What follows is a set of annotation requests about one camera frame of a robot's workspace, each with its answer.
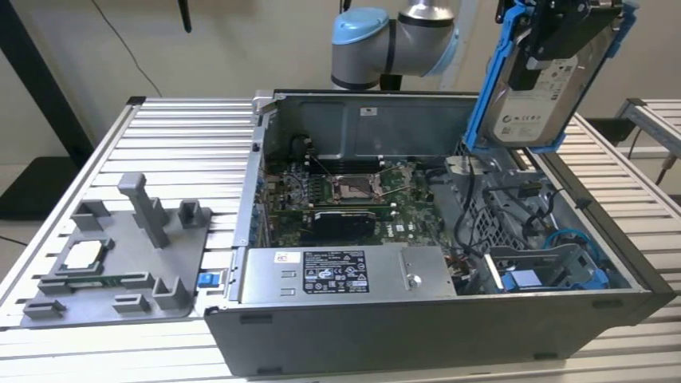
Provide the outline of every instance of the floor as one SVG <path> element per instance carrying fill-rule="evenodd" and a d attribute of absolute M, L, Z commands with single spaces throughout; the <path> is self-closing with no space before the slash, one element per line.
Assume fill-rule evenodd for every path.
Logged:
<path fill-rule="evenodd" d="M 24 169 L 25 165 L 0 165 L 0 194 L 4 193 Z M 0 235 L 26 243 L 33 238 L 40 224 L 41 222 L 0 220 Z M 24 246 L 0 239 L 0 280 L 2 280 L 22 251 Z"/>

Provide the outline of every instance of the power supply label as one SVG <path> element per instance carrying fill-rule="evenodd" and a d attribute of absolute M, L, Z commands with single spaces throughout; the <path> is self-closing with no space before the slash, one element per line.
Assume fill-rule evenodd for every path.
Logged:
<path fill-rule="evenodd" d="M 302 272 L 308 294 L 369 292 L 363 251 L 305 251 Z"/>

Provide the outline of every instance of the white wall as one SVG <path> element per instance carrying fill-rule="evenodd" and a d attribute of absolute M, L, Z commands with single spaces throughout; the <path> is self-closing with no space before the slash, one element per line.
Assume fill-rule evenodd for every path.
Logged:
<path fill-rule="evenodd" d="M 330 87 L 337 0 L 97 0 L 164 96 L 252 97 L 256 89 Z M 355 0 L 397 14 L 403 0 Z M 82 124 L 101 138 L 129 96 L 154 95 L 89 0 L 14 0 Z M 406 89 L 435 89 L 409 78 Z"/>
<path fill-rule="evenodd" d="M 65 155 L 29 92 L 0 53 L 0 165 L 28 164 L 38 156 Z"/>

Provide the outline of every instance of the aluminum slotted table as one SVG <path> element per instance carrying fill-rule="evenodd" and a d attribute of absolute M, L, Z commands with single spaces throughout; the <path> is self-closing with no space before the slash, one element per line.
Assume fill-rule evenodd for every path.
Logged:
<path fill-rule="evenodd" d="M 194 312 L 177 322 L 21 330 L 37 290 L 73 230 L 81 198 L 129 210 L 116 183 L 144 172 L 146 191 L 177 207 L 198 198 L 213 209 L 202 271 L 229 265 L 236 210 L 250 149 L 250 100 L 154 99 L 128 105 L 81 174 L 0 284 L 0 382 L 240 381 L 229 374 L 198 313 L 220 297 L 198 289 Z M 681 291 L 681 209 L 575 116 L 559 155 L 651 265 Z M 371 381 L 681 381 L 681 298 L 642 324 L 607 330 L 566 361 L 292 379 Z"/>

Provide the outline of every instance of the gray metal panel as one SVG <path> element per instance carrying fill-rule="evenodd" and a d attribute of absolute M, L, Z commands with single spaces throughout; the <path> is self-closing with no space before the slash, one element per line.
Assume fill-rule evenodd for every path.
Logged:
<path fill-rule="evenodd" d="M 250 107 L 248 100 L 217 99 L 148 99 L 157 108 L 214 108 L 224 105 L 241 104 L 241 108 Z M 117 183 L 120 173 L 98 173 L 104 159 L 112 152 L 114 142 L 132 140 L 118 139 L 125 133 L 125 112 L 113 126 L 106 138 L 90 159 L 90 167 L 78 176 L 66 195 L 82 194 L 86 185 L 94 179 L 98 186 L 112 186 Z M 182 128 L 196 132 L 189 136 L 172 135 L 170 128 L 157 128 L 158 136 L 136 139 L 129 142 L 130 147 L 158 149 L 173 148 L 233 148 L 250 147 L 250 138 L 230 139 L 229 137 L 212 138 L 213 133 L 201 135 L 200 127 Z M 646 190 L 653 196 L 653 202 L 607 202 L 601 203 L 605 210 L 614 216 L 614 221 L 625 227 L 637 227 L 638 219 L 655 219 L 666 217 L 681 222 L 677 207 L 658 194 L 654 185 L 649 184 L 635 168 L 614 154 L 615 150 L 599 139 L 594 130 L 582 120 L 574 120 L 567 126 L 567 135 L 586 136 L 589 143 L 566 144 L 561 147 L 562 158 L 579 154 L 605 154 L 614 158 L 615 165 L 570 165 L 570 169 L 579 176 L 589 187 L 589 183 L 601 184 L 599 190 L 609 190 L 603 186 L 613 179 L 622 179 L 634 190 Z M 242 178 L 238 172 L 152 172 L 146 173 L 149 185 L 197 184 L 205 187 L 209 184 L 237 184 Z M 178 199 L 165 199 L 165 207 L 177 207 Z M 232 376 L 222 356 L 214 346 L 213 338 L 202 320 L 190 322 L 157 323 L 153 325 L 109 326 L 106 328 L 89 327 L 53 330 L 20 330 L 17 328 L 21 318 L 24 299 L 30 298 L 36 292 L 37 281 L 30 275 L 45 274 L 53 266 L 54 258 L 49 252 L 58 252 L 64 243 L 58 235 L 72 230 L 72 221 L 61 220 L 60 206 L 65 206 L 65 199 L 57 206 L 53 215 L 40 228 L 29 248 L 24 252 L 10 275 L 0 285 L 0 294 L 8 293 L 0 306 L 0 381 L 34 382 L 50 379 L 52 381 L 90 381 L 92 371 L 97 371 L 100 379 L 110 381 L 240 381 Z M 201 269 L 206 271 L 224 270 L 229 266 L 232 251 L 224 245 L 229 240 L 238 200 L 214 198 L 201 199 L 202 206 L 218 209 L 212 218 L 212 238 L 208 244 L 212 250 L 204 253 Z M 124 201 L 108 201 L 108 208 L 130 209 Z M 681 272 L 681 244 L 671 239 L 674 233 L 634 233 L 630 234 L 635 244 L 659 242 L 659 250 L 643 250 L 647 260 L 665 274 Z M 671 282 L 681 290 L 681 283 Z M 198 289 L 197 306 L 214 306 L 214 298 L 221 298 L 221 291 Z M 681 376 L 681 298 L 677 298 L 667 307 L 662 308 L 638 326 L 617 327 L 606 330 L 570 359 L 566 361 L 546 361 L 514 363 L 503 365 L 470 366 L 449 369 L 414 370 L 393 373 L 367 373 L 362 375 L 325 376 L 306 378 L 304 381 L 321 383 L 337 382 L 393 382 L 393 381 L 498 381 L 507 383 L 617 383 L 642 381 L 678 381 Z"/>
<path fill-rule="evenodd" d="M 290 137 L 308 132 L 321 158 L 443 155 L 454 151 L 466 129 L 474 97 L 371 97 L 349 94 L 286 94 L 278 101 L 278 124 L 266 151 L 288 154 Z M 418 130 L 421 124 L 433 127 Z"/>
<path fill-rule="evenodd" d="M 367 275 L 366 293 L 306 294 L 305 252 L 362 251 L 366 266 L 357 272 Z M 300 261 L 277 263 L 277 253 L 294 253 Z M 407 275 L 419 278 L 419 286 L 409 286 Z M 457 293 L 438 247 L 353 246 L 289 247 L 250 249 L 245 261 L 245 278 L 241 302 L 269 303 L 274 306 L 305 304 L 370 303 L 390 301 L 423 301 L 453 298 Z"/>

